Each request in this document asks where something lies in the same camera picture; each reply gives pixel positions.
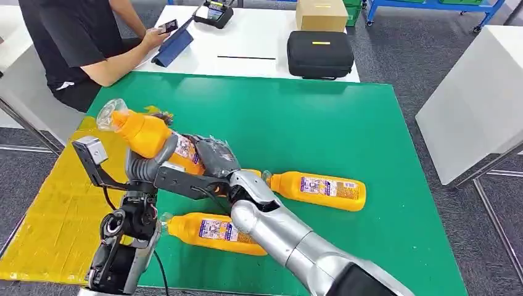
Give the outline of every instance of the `black zipper case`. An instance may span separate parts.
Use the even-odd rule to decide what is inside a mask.
[[[287,41],[291,75],[334,80],[350,73],[354,55],[341,32],[293,31]]]

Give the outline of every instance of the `person's hand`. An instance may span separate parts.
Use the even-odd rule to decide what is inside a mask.
[[[158,47],[162,44],[165,38],[169,37],[169,34],[162,34],[161,29],[151,28],[148,29],[142,43],[147,46],[149,50]]]

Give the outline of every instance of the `bottle label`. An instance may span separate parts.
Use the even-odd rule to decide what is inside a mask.
[[[175,152],[183,158],[190,159],[195,164],[200,160],[198,153],[196,153],[196,148],[194,147],[194,144],[191,142],[191,140],[180,134],[178,135],[178,143],[176,144]]]
[[[200,225],[200,237],[204,239],[219,239],[230,242],[245,242],[256,244],[250,236],[241,233],[230,222],[222,222],[213,219],[203,219]]]
[[[354,182],[302,177],[300,191],[312,194],[344,197],[346,199],[358,199],[358,185]]]

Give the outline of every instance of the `gray carpet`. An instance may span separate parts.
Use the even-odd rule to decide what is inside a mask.
[[[175,2],[188,5],[199,1]],[[245,7],[293,9],[294,5],[288,2],[245,0]],[[146,0],[139,1],[136,8],[148,27],[154,24],[162,9],[161,5],[151,5]],[[348,30],[348,37],[361,80],[390,83],[395,88],[469,295],[523,295],[523,287],[509,264],[508,256],[502,249],[479,196],[470,185],[461,191],[441,186],[414,120],[416,112],[474,39],[470,30],[480,18],[479,14],[459,16],[457,12],[380,8],[374,26],[365,27],[364,18],[360,16],[356,27]],[[124,36],[132,35],[124,26],[121,30]],[[0,129],[0,142],[3,133],[5,131]],[[4,184],[6,178],[1,175],[7,174],[7,171],[0,170],[0,221],[5,225],[0,229],[0,244],[3,244],[4,238],[35,196],[54,159],[18,152],[0,152],[0,157],[9,168],[9,176],[16,180],[14,184]],[[523,168],[523,161],[512,160],[504,168]],[[523,183],[516,178],[491,176],[484,177],[482,181],[495,210],[502,217],[501,222],[513,241],[515,251],[523,260],[523,224],[520,214]],[[58,284],[0,281],[0,295],[65,296],[76,295],[77,289]],[[140,289],[137,294],[163,295],[163,291]]]

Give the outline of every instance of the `barcode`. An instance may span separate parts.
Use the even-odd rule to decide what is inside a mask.
[[[345,183],[344,183],[344,186],[345,186],[346,188],[356,188],[356,183],[345,182]]]

